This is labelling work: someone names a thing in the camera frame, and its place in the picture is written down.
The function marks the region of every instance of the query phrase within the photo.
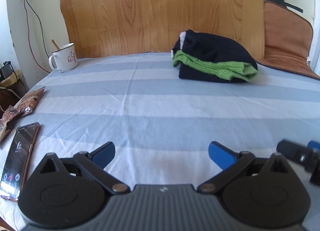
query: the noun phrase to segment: folded clothes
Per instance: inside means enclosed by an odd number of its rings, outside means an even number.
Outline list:
[[[252,81],[257,63],[236,41],[187,30],[172,49],[173,66],[180,64],[179,78],[219,83]]]

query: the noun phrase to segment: white enamel mug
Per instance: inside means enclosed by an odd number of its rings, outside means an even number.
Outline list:
[[[60,47],[60,50],[53,51],[52,54],[53,55],[49,57],[49,65],[52,70],[64,73],[78,65],[74,43],[64,45]],[[52,59],[54,59],[57,68],[53,66]]]

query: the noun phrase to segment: gray ribbed plate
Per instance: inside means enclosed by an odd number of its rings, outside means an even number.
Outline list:
[[[24,231],[43,231],[27,226]],[[65,231],[263,231],[231,217],[213,195],[191,185],[136,185],[125,195],[111,197],[94,219]],[[305,231],[301,226],[274,229]]]

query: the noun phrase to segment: brown mat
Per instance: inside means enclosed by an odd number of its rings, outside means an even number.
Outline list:
[[[313,30],[311,24],[296,13],[265,1],[265,53],[256,60],[267,67],[320,80],[307,65]]]

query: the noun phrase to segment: bed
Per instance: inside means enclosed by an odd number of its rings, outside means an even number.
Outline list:
[[[46,87],[35,112],[16,125],[41,124],[28,174],[47,152],[70,157],[113,141],[116,156],[105,170],[131,188],[197,186],[221,171],[208,156],[211,141],[260,157],[283,138],[320,141],[315,79],[263,66],[247,84],[181,80],[178,73],[169,53],[81,59],[69,72],[50,73],[32,89]],[[0,145],[1,172],[13,135]],[[320,230],[320,189],[292,166],[312,200],[304,226]],[[0,200],[0,217],[16,230],[25,226],[14,202]]]

